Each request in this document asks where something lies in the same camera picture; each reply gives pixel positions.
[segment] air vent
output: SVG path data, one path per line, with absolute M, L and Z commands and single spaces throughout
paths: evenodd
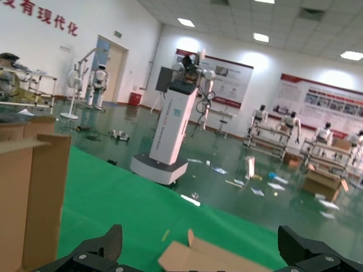
M 312 10 L 310 8 L 301 8 L 298 17 L 301 19 L 307 19 L 319 22 L 324 16 L 323 10 Z
M 229 6 L 228 0 L 210 0 L 210 3 L 214 5 Z

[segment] poster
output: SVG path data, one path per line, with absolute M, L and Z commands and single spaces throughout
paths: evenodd
M 178 49 L 174 62 L 182 62 L 185 56 L 190 56 L 194 60 L 195 55 L 195 53 Z M 240 109 L 254 68 L 210 56 L 200 61 L 200 67 L 216 72 L 213 83 L 216 97 L 213 101 Z
M 282 74 L 270 115 L 298 113 L 302 126 L 332 124 L 337 138 L 363 129 L 363 93 Z

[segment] chinese characters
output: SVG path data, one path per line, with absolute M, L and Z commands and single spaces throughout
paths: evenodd
M 0 0 L 4 6 L 8 6 L 15 9 L 19 5 L 23 13 L 28 16 L 33 16 L 33 13 L 37 11 L 37 18 L 46 24 L 53 25 L 55 28 L 64 31 L 66 26 L 68 28 L 68 34 L 77 37 L 78 26 L 74 22 L 67 22 L 66 19 L 61 15 L 53 16 L 51 10 L 43 7 L 37 7 L 32 0 Z

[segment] red trash can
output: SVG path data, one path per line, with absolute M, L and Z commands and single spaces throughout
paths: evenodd
M 142 97 L 142 95 L 139 93 L 134 93 L 134 92 L 130 93 L 129 105 L 130 106 L 139 106 L 141 97 Z

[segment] door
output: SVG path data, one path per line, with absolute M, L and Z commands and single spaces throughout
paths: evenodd
M 106 71 L 110 73 L 109 84 L 103 95 L 104 101 L 113 102 L 113 97 L 117 88 L 117 81 L 121 73 L 121 65 L 124 52 L 121 48 L 112 45 L 109 47 L 108 58 L 106 63 Z

